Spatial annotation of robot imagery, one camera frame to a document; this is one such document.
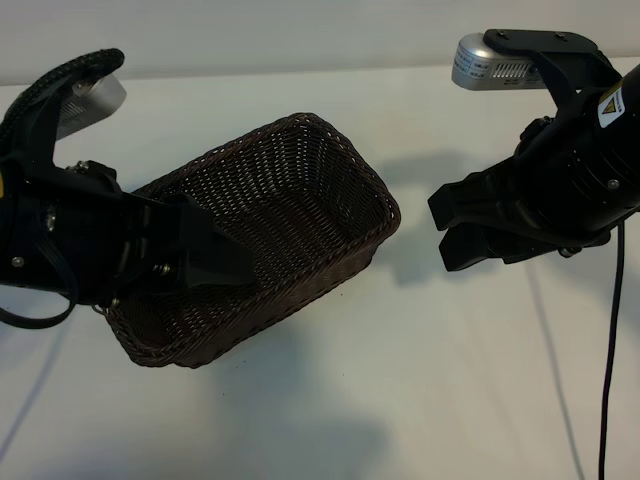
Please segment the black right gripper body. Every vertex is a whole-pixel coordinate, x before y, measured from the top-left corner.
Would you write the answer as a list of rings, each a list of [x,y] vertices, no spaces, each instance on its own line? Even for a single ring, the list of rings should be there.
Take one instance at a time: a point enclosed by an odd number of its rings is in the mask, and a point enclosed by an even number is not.
[[[510,264],[602,245],[639,209],[639,110],[602,100],[538,118],[521,133],[514,164],[518,204],[544,237],[490,229],[489,257]]]

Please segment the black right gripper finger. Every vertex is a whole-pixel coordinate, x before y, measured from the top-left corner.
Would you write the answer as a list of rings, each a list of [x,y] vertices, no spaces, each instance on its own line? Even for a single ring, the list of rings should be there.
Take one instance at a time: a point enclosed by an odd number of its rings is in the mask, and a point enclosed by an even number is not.
[[[442,185],[429,197],[428,206],[439,231],[463,223],[499,227],[502,194],[493,174],[474,172],[462,181]]]
[[[492,258],[503,258],[511,242],[508,232],[488,226],[463,223],[449,228],[439,252],[445,269],[456,272]]]

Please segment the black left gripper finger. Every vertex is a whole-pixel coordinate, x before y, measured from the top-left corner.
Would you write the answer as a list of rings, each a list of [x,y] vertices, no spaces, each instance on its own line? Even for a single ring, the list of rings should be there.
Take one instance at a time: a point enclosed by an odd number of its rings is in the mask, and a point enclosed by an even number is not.
[[[212,210],[202,208],[189,195],[176,194],[181,208],[181,244],[189,252],[189,263],[209,273],[252,273],[253,254],[224,232]]]
[[[242,245],[214,245],[189,252],[186,282],[200,285],[245,285],[253,282],[253,254]]]

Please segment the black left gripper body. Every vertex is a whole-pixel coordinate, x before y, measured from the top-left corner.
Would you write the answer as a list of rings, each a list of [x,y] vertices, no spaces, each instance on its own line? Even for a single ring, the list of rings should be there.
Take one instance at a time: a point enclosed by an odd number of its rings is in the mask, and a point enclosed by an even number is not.
[[[96,164],[27,179],[9,162],[1,175],[2,284],[100,306],[183,286],[185,199],[126,193]]]

